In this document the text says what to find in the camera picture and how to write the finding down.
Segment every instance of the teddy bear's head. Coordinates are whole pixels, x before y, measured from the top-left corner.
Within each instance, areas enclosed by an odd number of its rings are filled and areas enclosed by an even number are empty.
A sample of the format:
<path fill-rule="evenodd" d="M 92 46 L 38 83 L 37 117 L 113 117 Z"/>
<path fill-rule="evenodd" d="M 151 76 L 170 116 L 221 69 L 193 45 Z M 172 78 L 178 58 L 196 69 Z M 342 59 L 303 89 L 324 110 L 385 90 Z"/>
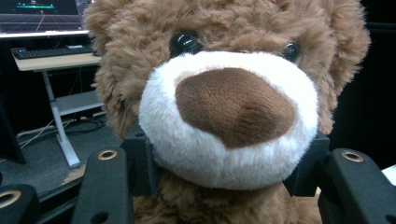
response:
<path fill-rule="evenodd" d="M 98 0 L 85 22 L 118 136 L 138 119 L 161 167 L 223 189 L 286 178 L 370 42 L 356 0 Z"/>

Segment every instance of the table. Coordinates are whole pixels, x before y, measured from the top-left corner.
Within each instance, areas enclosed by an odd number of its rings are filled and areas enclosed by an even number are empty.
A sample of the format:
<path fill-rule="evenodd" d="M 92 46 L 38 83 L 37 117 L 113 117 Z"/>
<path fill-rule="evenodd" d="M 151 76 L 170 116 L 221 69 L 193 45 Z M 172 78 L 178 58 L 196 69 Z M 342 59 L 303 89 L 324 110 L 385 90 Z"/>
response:
<path fill-rule="evenodd" d="M 94 91 L 55 98 L 50 85 L 48 71 L 97 65 L 100 59 L 100 57 L 93 56 L 91 53 L 24 60 L 19 60 L 14 57 L 15 63 L 20 71 L 41 73 L 47 89 L 52 115 L 58 130 L 56 137 L 70 168 L 79 167 L 81 162 L 65 134 L 61 116 L 96 108 L 102 106 L 103 103 L 98 100 Z"/>

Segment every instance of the teddy bear's eye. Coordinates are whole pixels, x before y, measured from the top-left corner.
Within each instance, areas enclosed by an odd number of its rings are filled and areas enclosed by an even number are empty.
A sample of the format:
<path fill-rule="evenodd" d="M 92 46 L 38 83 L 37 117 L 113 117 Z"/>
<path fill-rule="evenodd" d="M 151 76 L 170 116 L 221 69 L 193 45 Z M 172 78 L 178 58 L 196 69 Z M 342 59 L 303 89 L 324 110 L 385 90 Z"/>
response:
<path fill-rule="evenodd" d="M 202 45 L 193 35 L 176 34 L 172 37 L 169 48 L 171 58 L 174 58 L 182 53 L 196 54 L 202 50 Z"/>
<path fill-rule="evenodd" d="M 297 60 L 298 57 L 298 48 L 297 45 L 294 43 L 290 43 L 288 45 L 286 45 L 285 48 L 283 48 L 283 57 L 294 63 Z"/>

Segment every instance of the computer keyboard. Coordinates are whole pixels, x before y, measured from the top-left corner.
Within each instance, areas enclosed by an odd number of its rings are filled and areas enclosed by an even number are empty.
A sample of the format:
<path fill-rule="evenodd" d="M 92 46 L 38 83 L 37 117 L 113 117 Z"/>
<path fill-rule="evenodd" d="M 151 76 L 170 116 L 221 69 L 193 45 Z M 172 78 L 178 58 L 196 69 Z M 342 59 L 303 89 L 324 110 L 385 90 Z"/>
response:
<path fill-rule="evenodd" d="M 93 53 L 93 49 L 90 47 L 64 48 L 64 49 L 39 49 L 39 50 L 17 49 L 13 52 L 14 56 L 20 60 L 64 56 L 64 55 L 81 54 L 81 53 Z"/>

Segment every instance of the brown nose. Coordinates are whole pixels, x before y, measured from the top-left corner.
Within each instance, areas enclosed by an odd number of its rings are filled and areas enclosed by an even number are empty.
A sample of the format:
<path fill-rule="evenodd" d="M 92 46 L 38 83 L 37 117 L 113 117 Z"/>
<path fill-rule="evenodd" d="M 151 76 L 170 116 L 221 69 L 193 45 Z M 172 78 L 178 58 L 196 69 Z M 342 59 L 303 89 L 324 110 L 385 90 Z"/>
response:
<path fill-rule="evenodd" d="M 183 79 L 176 89 L 181 117 L 217 136 L 227 148 L 279 137 L 294 121 L 291 104 L 268 83 L 240 68 L 223 68 Z"/>

